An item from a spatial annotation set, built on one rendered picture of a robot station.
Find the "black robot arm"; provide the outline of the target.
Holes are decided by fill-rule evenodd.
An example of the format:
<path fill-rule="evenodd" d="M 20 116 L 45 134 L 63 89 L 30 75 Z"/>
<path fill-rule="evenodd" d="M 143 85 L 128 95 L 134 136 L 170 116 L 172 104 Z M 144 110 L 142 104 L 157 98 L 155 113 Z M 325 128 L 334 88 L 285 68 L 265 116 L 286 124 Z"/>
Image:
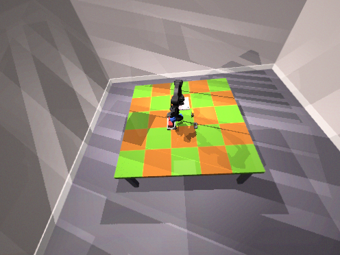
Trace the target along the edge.
<path fill-rule="evenodd" d="M 169 118 L 173 118 L 177 116 L 178 113 L 178 109 L 179 106 L 184 105 L 184 95 L 182 94 L 182 85 L 183 85 L 183 81 L 182 80 L 175 80 L 174 81 L 174 93 L 173 96 L 171 98 L 171 112 L 167 113 L 167 115 L 169 116 Z"/>

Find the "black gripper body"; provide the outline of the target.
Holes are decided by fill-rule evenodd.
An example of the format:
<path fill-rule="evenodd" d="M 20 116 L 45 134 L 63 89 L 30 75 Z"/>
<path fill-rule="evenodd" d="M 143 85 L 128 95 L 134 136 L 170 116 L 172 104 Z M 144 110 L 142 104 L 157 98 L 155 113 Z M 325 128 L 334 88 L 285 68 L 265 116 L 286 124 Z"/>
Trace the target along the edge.
<path fill-rule="evenodd" d="M 180 112 L 179 112 L 179 109 L 178 109 L 178 113 L 177 113 L 177 116 L 176 116 L 176 120 L 177 120 L 177 121 L 183 120 L 182 115 L 180 115 L 179 113 L 180 113 Z"/>

